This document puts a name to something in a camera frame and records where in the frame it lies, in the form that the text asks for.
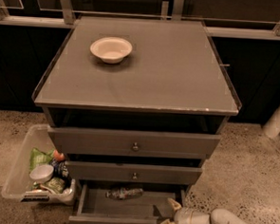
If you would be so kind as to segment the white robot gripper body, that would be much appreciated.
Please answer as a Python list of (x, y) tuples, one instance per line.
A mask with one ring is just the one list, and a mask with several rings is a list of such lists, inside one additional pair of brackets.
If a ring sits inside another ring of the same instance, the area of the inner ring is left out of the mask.
[(210, 216), (188, 208), (179, 209), (174, 216), (176, 224), (210, 224)]

